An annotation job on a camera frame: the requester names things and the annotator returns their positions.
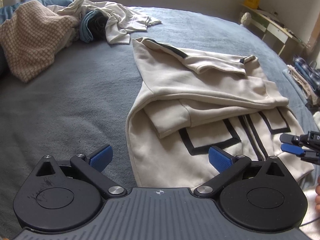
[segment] black cable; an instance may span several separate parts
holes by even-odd
[[[308,224],[311,224],[311,223],[313,223],[313,222],[315,222],[315,221],[317,221],[317,220],[319,220],[319,219],[320,219],[320,217],[317,217],[317,218],[315,218],[315,219],[313,219],[313,220],[311,220],[311,221],[309,221],[309,222],[307,222],[307,223],[302,224],[300,227],[304,227],[304,226],[306,226],[306,225],[308,225]]]

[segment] checkered cloth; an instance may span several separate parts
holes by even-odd
[[[0,43],[10,71],[28,82],[54,62],[67,32],[79,25],[73,16],[59,16],[37,0],[20,5],[0,26]]]
[[[311,68],[306,61],[297,55],[293,57],[294,68],[310,84],[316,95],[320,96],[320,71]]]

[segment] desk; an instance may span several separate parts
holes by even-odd
[[[261,38],[285,63],[292,64],[293,55],[300,55],[305,48],[304,42],[261,14],[259,10],[252,9],[244,4],[242,6],[239,23],[243,14],[249,12],[252,19],[248,29]]]

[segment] blue pillow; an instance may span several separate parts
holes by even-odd
[[[21,5],[24,2],[28,2],[30,0],[25,0],[20,3],[16,3],[12,6],[6,6],[3,8],[0,8],[0,25],[8,19],[11,19],[12,14],[14,11],[18,8],[19,5]],[[73,0],[38,0],[40,3],[42,3],[44,6],[48,5],[60,5],[67,7],[70,3],[73,2]],[[0,47],[0,75],[3,73],[3,71],[8,67],[8,63],[5,59],[4,52],[2,47]]]

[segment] brown plaid fabric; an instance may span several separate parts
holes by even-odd
[[[13,75],[28,82],[54,62],[56,49],[79,20],[59,16],[32,0],[20,5],[0,26],[0,43]]]

